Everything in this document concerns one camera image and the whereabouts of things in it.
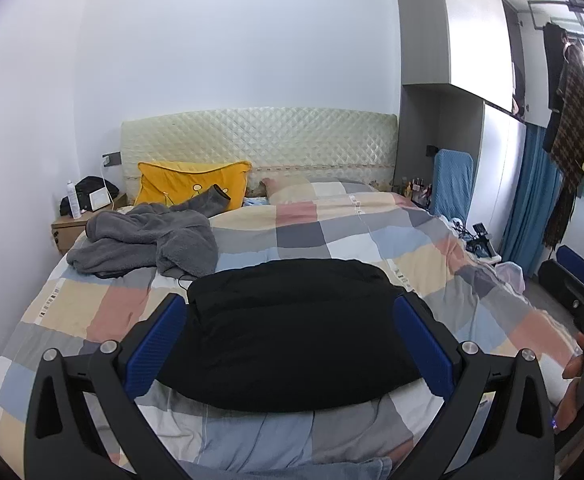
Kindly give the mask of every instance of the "finger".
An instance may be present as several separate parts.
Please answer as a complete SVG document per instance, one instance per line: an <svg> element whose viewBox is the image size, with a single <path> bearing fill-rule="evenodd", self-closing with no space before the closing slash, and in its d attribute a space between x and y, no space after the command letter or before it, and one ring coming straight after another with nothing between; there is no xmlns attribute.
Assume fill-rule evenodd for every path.
<svg viewBox="0 0 584 480"><path fill-rule="evenodd" d="M568 386L568 390L565 392L565 397L560 402L558 406L558 411L554 420L558 431L563 431L568 428L568 426L574 422L578 409L576 408L576 389L578 388L578 383L580 379L574 379Z"/></svg>
<svg viewBox="0 0 584 480"><path fill-rule="evenodd" d="M583 367L584 356L579 355L577 357L572 357L563 370L563 379L573 379L574 377L580 377L580 375L583 373Z"/></svg>
<svg viewBox="0 0 584 480"><path fill-rule="evenodd" d="M584 350L584 334L582 332L576 334L576 342L578 343L578 346Z"/></svg>

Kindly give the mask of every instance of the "bedspread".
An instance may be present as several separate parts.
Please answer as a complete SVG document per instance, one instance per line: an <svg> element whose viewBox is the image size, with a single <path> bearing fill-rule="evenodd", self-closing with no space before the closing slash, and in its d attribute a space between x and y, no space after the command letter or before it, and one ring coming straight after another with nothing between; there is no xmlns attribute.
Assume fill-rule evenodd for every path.
<svg viewBox="0 0 584 480"><path fill-rule="evenodd" d="M562 367L575 352L563 327L499 282L476 262L443 221L392 193L361 192L313 202L240 208L211 219L219 246L217 270L280 258L357 259L413 288L458 340L486 352L514 355L532 348L550 400L562 396ZM35 370L44 349L92 352L120 340L169 292L187 282L137 269L123 278L80 275L65 261L25 312L0 357L0 453L23 476L24 422ZM87 396L111 459L127 459L98 402ZM396 464L433 420L442 400L424 381L381 399L321 412L272 414L219 410L155 382L136 399L152 429L176 459L232 471L312 463Z"/></svg>

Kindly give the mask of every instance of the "curtain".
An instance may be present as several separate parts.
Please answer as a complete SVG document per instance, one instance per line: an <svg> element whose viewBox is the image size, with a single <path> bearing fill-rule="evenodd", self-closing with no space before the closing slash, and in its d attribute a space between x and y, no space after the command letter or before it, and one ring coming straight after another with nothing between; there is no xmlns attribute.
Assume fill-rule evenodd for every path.
<svg viewBox="0 0 584 480"><path fill-rule="evenodd" d="M560 171L542 148L545 128L528 124L523 162L500 254L526 276L536 269L543 250L542 234L560 191Z"/></svg>

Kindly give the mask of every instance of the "wooden nightstand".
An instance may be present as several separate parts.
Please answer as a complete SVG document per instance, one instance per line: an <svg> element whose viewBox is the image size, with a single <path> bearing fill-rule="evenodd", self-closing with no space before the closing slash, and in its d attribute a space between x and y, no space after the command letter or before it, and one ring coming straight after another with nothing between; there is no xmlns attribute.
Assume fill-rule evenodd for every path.
<svg viewBox="0 0 584 480"><path fill-rule="evenodd" d="M119 209L126 205L128 205L128 196L125 193L114 199L114 209ZM85 231L85 224L90 218L108 209L112 209L111 203L96 211L86 211L79 219L75 220L72 216L61 216L54 222L52 224L52 235L60 253L66 254L72 248L79 235Z"/></svg>

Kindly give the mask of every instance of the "wardrobe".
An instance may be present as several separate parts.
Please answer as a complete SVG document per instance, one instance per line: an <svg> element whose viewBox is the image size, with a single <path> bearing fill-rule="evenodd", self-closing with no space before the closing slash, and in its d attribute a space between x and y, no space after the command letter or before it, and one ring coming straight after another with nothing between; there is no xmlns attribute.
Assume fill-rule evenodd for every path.
<svg viewBox="0 0 584 480"><path fill-rule="evenodd" d="M394 182L431 182L432 150L472 155L467 225L498 249L514 203L524 124L513 118L512 49L503 0L398 0L401 113Z"/></svg>

